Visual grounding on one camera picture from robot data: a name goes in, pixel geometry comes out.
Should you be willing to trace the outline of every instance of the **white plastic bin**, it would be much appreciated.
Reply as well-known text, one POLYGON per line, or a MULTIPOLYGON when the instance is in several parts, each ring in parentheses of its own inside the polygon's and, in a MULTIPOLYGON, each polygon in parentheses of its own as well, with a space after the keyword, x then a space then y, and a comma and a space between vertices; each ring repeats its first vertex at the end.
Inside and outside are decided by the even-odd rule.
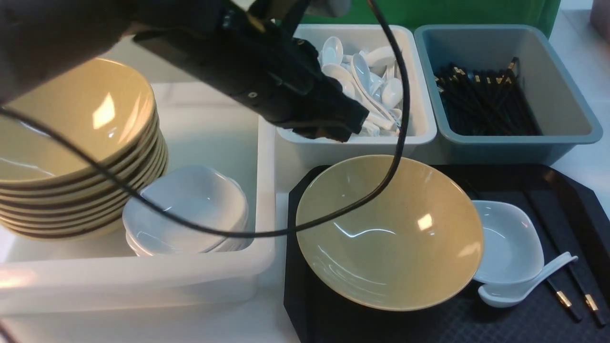
MULTIPOLYGON (((403 51, 411 90, 411 120, 403 153, 408 156, 418 145, 427 144, 435 138, 436 122, 413 33, 400 26, 391 28, 403 51)), ((296 30, 295 36, 308 40, 318 50, 321 50, 328 37, 338 37, 346 55, 389 45, 379 25, 303 24, 296 30)), ((334 164, 366 154, 393 154, 397 142, 396 137, 354 136, 346 143, 338 143, 329 139, 306 139, 286 129, 278 129, 278 132, 284 140, 293 145, 294 153, 307 168, 334 164)))
MULTIPOLYGON (((253 229, 275 230, 275 127, 233 103, 210 106, 222 96, 205 85, 154 86, 170 168, 203 164, 234 178, 248 197, 253 229), (172 101, 163 97, 177 89, 193 97, 167 106, 172 101)), ((235 252, 140 258, 124 235, 121 228, 95 240, 53 243, 0 228, 0 314, 247 300, 275 257, 274 239, 256 239, 235 252)))

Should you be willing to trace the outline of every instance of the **green backdrop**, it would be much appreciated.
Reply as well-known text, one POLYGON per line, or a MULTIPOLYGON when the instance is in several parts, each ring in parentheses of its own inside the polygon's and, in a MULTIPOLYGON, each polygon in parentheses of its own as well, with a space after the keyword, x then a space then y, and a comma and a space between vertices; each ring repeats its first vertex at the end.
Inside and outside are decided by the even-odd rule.
MULTIPOLYGON (((551 35, 561 0, 377 0, 390 24, 412 31, 426 24, 526 24, 551 35)), ((306 16, 304 23, 377 24, 366 0, 352 0, 341 18, 306 16)))

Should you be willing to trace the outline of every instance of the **chopsticks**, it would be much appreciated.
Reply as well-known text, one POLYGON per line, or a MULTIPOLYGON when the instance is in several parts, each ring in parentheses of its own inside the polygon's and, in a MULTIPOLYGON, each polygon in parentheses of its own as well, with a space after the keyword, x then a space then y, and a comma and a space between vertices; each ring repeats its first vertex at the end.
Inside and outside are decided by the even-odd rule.
POLYGON ((568 299, 568 297, 565 296, 563 291, 560 291, 557 288, 557 286, 555 285, 553 280, 551 280, 550 277, 547 278, 547 285, 549 285, 549 287, 551 287, 551 290, 553 290, 553 292, 555 292, 555 295, 557 295, 557 299, 559 300, 561 305, 563 305, 563 307, 568 311, 568 313, 570 314, 570 316, 572 317, 574 322, 580 323, 583 320, 583 318, 576 312, 576 310, 574 310, 574 306, 572 306, 572 302, 570 302, 570 299, 568 299))
MULTIPOLYGON (((472 194, 475 196, 476 199, 481 199, 481 194, 474 188, 474 186, 472 186, 472 184, 470 183, 470 181, 468 181, 468 179, 464 179, 464 182, 466 183, 466 185, 468 186, 468 188, 472 191, 472 194)), ((561 304, 561 306, 563 306, 565 308, 565 310, 570 314, 570 317, 572 318, 572 320, 575 323, 580 323, 583 318, 578 314, 578 312, 574 309, 574 306, 572 306, 572 302, 570 301, 570 299, 565 295, 565 293, 563 293, 563 291, 561 291, 559 288, 557 288, 557 285, 555 285, 555 283, 553 282, 553 280, 551 279, 553 276, 550 275, 546 280, 546 284, 550 287, 550 289, 555 293, 555 296, 557 296, 557 299, 559 300, 559 303, 561 304)))
POLYGON ((435 73, 452 131, 460 135, 542 135, 514 70, 467 70, 450 63, 435 73))
MULTIPOLYGON (((544 231, 546 232, 548 238, 551 241, 551 244, 553 244, 553 247, 554 247, 555 251, 557 253, 560 253, 561 250, 559 249, 559 245, 557 243, 557 240, 555 239, 553 233, 548 229, 548 226, 545 223, 544 218, 540 215, 540 212, 535 207, 534 201, 531 198, 531 195, 529 195, 529 193, 525 189, 523 189, 523 188, 522 188, 522 192, 525 195, 525 198, 527 199, 529 206, 534 211, 534 214, 536 215, 536 217, 538 217, 540 225, 541 225, 542 229, 544 229, 544 231)), ((601 316, 600 310, 597 307, 597 304, 596 304, 595 300, 593 299, 593 296, 590 293, 587 292, 587 290, 584 287, 583 283, 577 277, 576 272, 574 271, 574 267, 572 266, 572 264, 569 263, 567 267, 568 267, 568 272, 570 273, 570 276, 572 277, 572 280, 574 281, 574 283, 578 287, 578 290, 580 291, 581 295, 583 296, 585 304, 587 304, 587 308, 589 308, 589 311, 591 312, 591 314, 593 314, 593 317, 595 319, 595 323, 597 324, 597 327, 599 327, 599 328, 605 327, 606 326, 606 321, 601 316)))

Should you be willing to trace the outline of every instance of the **black tray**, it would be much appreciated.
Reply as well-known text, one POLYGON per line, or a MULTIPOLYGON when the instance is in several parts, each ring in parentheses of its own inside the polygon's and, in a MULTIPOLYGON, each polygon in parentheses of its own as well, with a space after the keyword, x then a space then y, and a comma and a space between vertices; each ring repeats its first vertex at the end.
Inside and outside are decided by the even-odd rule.
MULTIPOLYGON (((289 226, 309 183, 328 166, 311 170, 290 192, 289 226)), ((601 314, 610 306, 610 222, 590 189, 541 165, 435 166, 472 198, 505 201, 522 208, 534 222, 545 260, 557 256, 541 220, 563 251, 579 256, 574 268, 594 296, 601 314), (531 206, 525 196, 531 199, 531 206)), ((311 271, 296 241, 288 236, 284 307, 302 343, 322 342, 610 342, 610 325, 598 328, 566 270, 553 281, 571 299, 583 321, 575 323, 545 284, 523 303, 495 309, 483 303, 472 281, 454 298, 429 309, 385 312, 336 294, 311 271)))

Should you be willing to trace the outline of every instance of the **gray-blue container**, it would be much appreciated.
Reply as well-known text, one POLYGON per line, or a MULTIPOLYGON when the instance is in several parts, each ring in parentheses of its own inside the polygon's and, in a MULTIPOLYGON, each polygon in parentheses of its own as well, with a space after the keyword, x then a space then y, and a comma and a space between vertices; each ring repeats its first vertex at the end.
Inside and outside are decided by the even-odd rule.
POLYGON ((603 130, 547 38, 524 25, 427 25, 415 31, 443 153, 455 164, 550 165, 575 145, 592 144, 603 130), (434 72, 455 63, 468 70, 506 69, 515 73, 542 136, 465 136, 451 130, 434 72))

